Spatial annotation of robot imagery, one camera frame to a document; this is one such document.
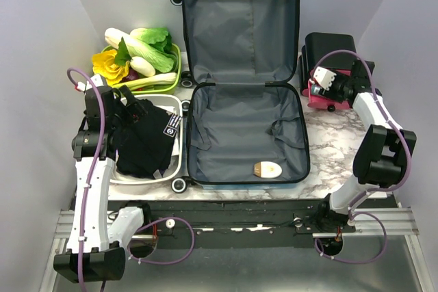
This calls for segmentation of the teal tube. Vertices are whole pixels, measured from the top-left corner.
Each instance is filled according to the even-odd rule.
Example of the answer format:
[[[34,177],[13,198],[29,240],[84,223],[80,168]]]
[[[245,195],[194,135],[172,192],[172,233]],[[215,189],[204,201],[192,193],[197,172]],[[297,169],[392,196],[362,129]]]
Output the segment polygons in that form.
[[[324,89],[318,85],[312,85],[310,88],[310,94],[312,95],[323,95]]]

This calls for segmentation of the black garment with label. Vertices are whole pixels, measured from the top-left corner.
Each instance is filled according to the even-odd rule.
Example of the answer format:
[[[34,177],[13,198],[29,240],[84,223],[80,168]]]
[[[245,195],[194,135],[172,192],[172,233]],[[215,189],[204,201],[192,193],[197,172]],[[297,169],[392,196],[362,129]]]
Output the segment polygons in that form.
[[[169,166],[175,135],[182,120],[181,116],[156,107],[148,100],[146,104],[148,114],[123,126],[114,135],[117,170],[136,178],[153,178],[156,170],[165,170]]]

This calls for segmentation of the blue fish print suitcase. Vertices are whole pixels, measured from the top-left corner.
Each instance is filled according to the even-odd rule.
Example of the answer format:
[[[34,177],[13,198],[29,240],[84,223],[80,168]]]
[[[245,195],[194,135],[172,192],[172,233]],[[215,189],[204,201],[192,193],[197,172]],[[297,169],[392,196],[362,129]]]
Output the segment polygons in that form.
[[[300,0],[181,0],[194,83],[186,125],[186,181],[275,187],[306,179],[309,138],[298,90]],[[279,164],[277,178],[254,165]]]

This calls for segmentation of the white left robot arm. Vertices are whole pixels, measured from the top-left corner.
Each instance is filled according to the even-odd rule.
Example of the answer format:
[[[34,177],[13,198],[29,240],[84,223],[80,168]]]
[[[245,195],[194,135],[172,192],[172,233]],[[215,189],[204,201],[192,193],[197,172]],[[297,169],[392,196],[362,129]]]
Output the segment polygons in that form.
[[[86,110],[72,140],[77,175],[75,211],[66,250],[54,258],[54,270],[72,283],[120,280],[127,247],[135,233],[152,224],[149,208],[130,201],[109,223],[108,197],[116,166],[114,132],[123,108],[120,92],[109,86],[85,91]]]

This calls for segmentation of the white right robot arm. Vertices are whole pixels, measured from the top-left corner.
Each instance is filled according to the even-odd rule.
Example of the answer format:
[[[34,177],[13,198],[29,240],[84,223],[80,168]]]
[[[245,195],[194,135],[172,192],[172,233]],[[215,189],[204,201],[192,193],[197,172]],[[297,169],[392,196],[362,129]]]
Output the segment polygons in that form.
[[[315,224],[328,232],[345,226],[372,194],[393,191],[405,181],[417,136],[388,113],[367,62],[356,59],[349,75],[316,66],[312,79],[324,97],[348,102],[367,129],[353,160],[352,176],[318,205]]]

